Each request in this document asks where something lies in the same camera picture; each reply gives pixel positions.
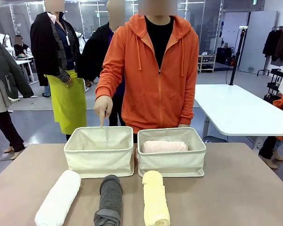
rolled towel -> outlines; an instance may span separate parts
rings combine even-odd
[[[62,226],[81,186],[76,172],[66,170],[51,188],[34,219],[37,226]]]
[[[143,144],[143,153],[184,152],[188,146],[183,141],[149,140]]]
[[[166,192],[161,174],[157,171],[146,172],[142,184],[145,202],[145,225],[170,226],[170,214],[166,204]]]
[[[100,208],[94,214],[95,226],[119,226],[123,211],[123,190],[119,178],[109,175],[100,185]]]

gray jacket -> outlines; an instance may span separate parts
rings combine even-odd
[[[3,81],[8,97],[11,99],[17,99],[19,97],[18,90],[24,98],[33,96],[32,88],[27,83],[20,67],[1,43],[0,79]]]

brown table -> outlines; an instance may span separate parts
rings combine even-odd
[[[64,145],[31,145],[0,174],[0,226],[33,226],[67,169]],[[203,178],[165,178],[173,226],[283,226],[283,182],[245,144],[207,144]],[[102,179],[83,179],[65,226],[92,226]],[[123,226],[144,226],[142,179],[121,178]]]

beige fabric basket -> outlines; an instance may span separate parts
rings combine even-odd
[[[138,173],[141,177],[149,170],[157,170],[163,177],[202,177],[206,146],[193,128],[147,129],[137,135]],[[183,141],[186,152],[142,153],[148,140]]]
[[[81,178],[118,177],[134,173],[131,127],[77,128],[64,147],[70,170]]]

gray rolled towel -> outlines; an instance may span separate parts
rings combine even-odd
[[[106,176],[100,185],[100,208],[94,214],[95,226],[120,226],[123,190],[119,178]]]

